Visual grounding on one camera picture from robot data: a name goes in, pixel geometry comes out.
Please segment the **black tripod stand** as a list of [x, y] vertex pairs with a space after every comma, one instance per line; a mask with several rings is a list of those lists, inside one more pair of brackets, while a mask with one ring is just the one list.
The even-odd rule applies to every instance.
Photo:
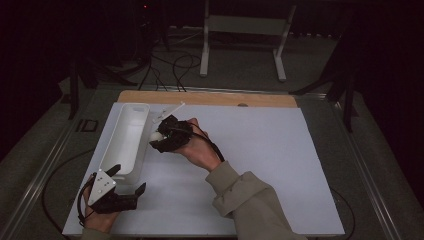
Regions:
[[290, 91], [291, 95], [300, 96], [332, 83], [325, 98], [329, 102], [338, 102], [344, 97], [343, 123], [349, 132], [352, 131], [355, 74], [360, 63], [362, 43], [360, 25], [356, 20], [352, 20], [342, 33], [319, 79], [303, 88]]
[[101, 73], [121, 85], [136, 86], [136, 83], [125, 79], [125, 76], [136, 73], [140, 69], [141, 66], [138, 65], [130, 69], [115, 72], [81, 52], [74, 53], [69, 62], [70, 113], [68, 119], [72, 120], [79, 109], [79, 81], [82, 81], [87, 88], [94, 89], [98, 85], [96, 74]]

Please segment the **white plastic bin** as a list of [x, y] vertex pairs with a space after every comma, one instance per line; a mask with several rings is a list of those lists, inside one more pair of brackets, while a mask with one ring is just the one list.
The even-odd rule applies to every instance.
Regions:
[[119, 164], [113, 176], [119, 184], [135, 184], [141, 173], [151, 124], [150, 106], [145, 103], [115, 103], [108, 119], [110, 136], [99, 168], [109, 170]]

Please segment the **white metal stand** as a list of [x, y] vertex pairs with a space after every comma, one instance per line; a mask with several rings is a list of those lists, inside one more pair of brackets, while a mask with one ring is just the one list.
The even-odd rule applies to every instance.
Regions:
[[204, 26], [203, 26], [203, 49], [200, 62], [200, 76], [208, 75], [210, 44], [209, 35], [211, 32], [260, 34], [267, 36], [279, 36], [280, 44], [273, 50], [275, 68], [280, 82], [287, 80], [283, 65], [282, 53], [287, 41], [289, 30], [297, 6], [291, 5], [285, 18], [254, 18], [242, 16], [214, 15], [209, 10], [210, 0], [205, 0], [204, 6]]

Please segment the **white table mat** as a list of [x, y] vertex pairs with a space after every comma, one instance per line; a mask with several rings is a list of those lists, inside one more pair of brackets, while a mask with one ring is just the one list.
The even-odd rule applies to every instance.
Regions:
[[[239, 173], [253, 172], [277, 192], [292, 230], [306, 236], [344, 232], [304, 115], [298, 108], [185, 105]], [[227, 237], [234, 223], [212, 205], [206, 171], [184, 157], [147, 147], [139, 181], [147, 186], [136, 209], [120, 214], [118, 236]]]

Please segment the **person's right hand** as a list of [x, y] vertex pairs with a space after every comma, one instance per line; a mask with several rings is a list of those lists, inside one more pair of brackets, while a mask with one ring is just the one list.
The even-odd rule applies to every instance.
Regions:
[[221, 160], [209, 144], [209, 136], [200, 128], [197, 119], [191, 118], [188, 123], [192, 126], [195, 135], [187, 144], [175, 150], [175, 153], [186, 157], [192, 164], [212, 172], [221, 164]]

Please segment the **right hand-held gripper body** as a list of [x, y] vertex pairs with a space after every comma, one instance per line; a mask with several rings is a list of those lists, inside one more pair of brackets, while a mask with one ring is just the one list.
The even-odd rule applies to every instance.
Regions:
[[164, 108], [160, 113], [153, 117], [153, 123], [159, 124], [166, 118], [169, 119], [168, 131], [161, 133], [167, 145], [167, 150], [177, 150], [190, 141], [193, 129], [187, 121], [179, 121], [174, 113], [185, 105], [181, 102], [179, 105], [171, 105]]

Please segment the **person's left hand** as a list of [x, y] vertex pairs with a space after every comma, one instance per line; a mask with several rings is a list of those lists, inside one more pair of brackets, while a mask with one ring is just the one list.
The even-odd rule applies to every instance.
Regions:
[[115, 223], [116, 219], [119, 216], [119, 212], [114, 212], [109, 214], [96, 213], [88, 205], [90, 193], [91, 193], [90, 187], [86, 188], [83, 192], [83, 198], [85, 202], [84, 227], [109, 234], [113, 227], [113, 224]]

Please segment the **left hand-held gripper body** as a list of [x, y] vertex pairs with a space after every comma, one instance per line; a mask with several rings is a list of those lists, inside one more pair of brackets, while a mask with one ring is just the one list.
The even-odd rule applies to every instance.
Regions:
[[104, 171], [98, 171], [94, 177], [87, 201], [98, 214], [109, 214], [137, 208], [138, 195], [119, 195], [115, 192], [117, 183]]

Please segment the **dark equipment stand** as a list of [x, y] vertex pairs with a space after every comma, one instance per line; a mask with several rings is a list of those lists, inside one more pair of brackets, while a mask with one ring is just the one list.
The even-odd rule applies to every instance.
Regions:
[[136, 29], [137, 63], [145, 66], [150, 61], [156, 44], [162, 42], [169, 49], [166, 0], [133, 0]]

